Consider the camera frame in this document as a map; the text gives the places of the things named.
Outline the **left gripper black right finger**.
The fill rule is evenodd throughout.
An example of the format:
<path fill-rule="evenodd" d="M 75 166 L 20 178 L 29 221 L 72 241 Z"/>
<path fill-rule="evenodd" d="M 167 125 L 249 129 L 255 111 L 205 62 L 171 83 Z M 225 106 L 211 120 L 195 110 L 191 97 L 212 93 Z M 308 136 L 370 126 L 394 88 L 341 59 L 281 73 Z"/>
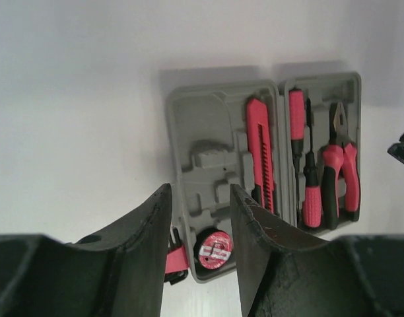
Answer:
<path fill-rule="evenodd" d="M 230 187 L 244 316 L 404 316 L 404 234 L 324 240 Z"/>

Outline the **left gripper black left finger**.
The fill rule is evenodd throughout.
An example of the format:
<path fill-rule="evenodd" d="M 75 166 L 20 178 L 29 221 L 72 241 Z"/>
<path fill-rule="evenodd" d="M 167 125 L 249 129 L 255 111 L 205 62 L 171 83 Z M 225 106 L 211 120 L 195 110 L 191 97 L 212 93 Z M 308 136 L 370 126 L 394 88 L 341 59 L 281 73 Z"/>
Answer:
<path fill-rule="evenodd" d="M 171 216 L 163 184 L 76 243 L 0 235 L 0 316 L 158 316 Z"/>

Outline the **red hex key set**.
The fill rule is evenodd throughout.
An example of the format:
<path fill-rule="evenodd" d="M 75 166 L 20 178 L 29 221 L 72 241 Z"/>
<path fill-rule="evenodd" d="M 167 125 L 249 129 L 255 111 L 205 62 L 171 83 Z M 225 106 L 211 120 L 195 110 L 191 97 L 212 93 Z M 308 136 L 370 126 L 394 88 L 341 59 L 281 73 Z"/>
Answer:
<path fill-rule="evenodd" d="M 175 285 L 188 276 L 189 264 L 187 254 L 179 230 L 172 227 L 168 241 L 168 253 L 166 258 L 166 269 L 164 282 Z"/>

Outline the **red black pliers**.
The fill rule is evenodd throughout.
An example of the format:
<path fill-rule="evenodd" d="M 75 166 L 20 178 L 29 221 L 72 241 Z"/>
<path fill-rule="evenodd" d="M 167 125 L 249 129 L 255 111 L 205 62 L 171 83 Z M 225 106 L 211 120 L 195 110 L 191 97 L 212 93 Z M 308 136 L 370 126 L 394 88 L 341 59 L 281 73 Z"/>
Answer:
<path fill-rule="evenodd" d="M 345 185 L 345 211 L 353 221 L 359 218 L 360 179 L 357 169 L 357 147 L 349 137 L 345 105 L 333 103 L 329 111 L 329 143 L 323 150 L 323 175 L 321 179 L 321 202 L 325 225 L 329 230 L 339 223 L 338 181 L 342 176 Z"/>

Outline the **short red black screwdriver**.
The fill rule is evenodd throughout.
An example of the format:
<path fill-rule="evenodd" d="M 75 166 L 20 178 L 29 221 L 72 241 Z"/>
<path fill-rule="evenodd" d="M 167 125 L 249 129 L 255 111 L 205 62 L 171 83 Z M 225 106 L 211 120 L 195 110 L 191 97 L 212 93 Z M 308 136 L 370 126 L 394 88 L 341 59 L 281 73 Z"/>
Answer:
<path fill-rule="evenodd" d="M 316 155 L 313 142 L 312 105 L 306 101 L 306 124 L 309 128 L 310 150 L 305 155 L 305 200 L 302 204 L 304 224 L 309 228 L 318 228 L 321 224 L 321 192 L 316 167 Z"/>

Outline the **black tape roll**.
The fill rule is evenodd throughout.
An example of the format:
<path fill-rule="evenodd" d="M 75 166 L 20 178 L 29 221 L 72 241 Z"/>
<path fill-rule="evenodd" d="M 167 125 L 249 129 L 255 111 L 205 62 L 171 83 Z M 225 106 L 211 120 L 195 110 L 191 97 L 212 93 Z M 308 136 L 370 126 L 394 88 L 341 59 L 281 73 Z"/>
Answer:
<path fill-rule="evenodd" d="M 216 228 L 207 228 L 197 235 L 193 248 L 196 262 L 204 269 L 222 267 L 231 257 L 233 242 L 231 236 Z"/>

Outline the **grey plastic tool case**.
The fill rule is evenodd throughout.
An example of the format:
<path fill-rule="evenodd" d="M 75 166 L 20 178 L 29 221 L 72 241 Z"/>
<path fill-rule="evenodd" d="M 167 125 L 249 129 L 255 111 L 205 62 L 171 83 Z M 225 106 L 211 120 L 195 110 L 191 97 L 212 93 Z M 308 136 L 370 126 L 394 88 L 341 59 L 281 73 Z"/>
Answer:
<path fill-rule="evenodd" d="M 206 283 L 235 269 L 233 184 L 310 234 L 359 220 L 358 73 L 177 88 L 166 114 L 178 221 L 167 282 Z"/>

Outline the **long red black screwdriver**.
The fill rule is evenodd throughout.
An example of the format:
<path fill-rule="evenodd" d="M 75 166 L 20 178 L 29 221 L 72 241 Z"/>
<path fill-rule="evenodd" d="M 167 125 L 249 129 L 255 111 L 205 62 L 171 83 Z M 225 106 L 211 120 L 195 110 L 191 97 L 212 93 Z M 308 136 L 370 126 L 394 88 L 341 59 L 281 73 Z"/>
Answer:
<path fill-rule="evenodd" d="M 296 182 L 296 210 L 299 210 L 299 172 L 300 158 L 304 148 L 304 95 L 300 89 L 292 89 L 288 93 L 288 105 L 290 111 L 290 142 L 292 148 L 292 161 L 295 170 Z"/>

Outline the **red black utility knife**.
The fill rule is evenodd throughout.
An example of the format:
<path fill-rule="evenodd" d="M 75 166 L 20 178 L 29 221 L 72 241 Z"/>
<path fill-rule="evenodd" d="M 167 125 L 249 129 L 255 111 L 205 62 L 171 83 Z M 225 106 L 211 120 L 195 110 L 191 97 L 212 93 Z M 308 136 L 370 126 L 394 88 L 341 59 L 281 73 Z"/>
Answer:
<path fill-rule="evenodd" d="M 267 105 L 253 98 L 246 106 L 248 149 L 253 159 L 252 198 L 274 213 L 274 178 Z"/>

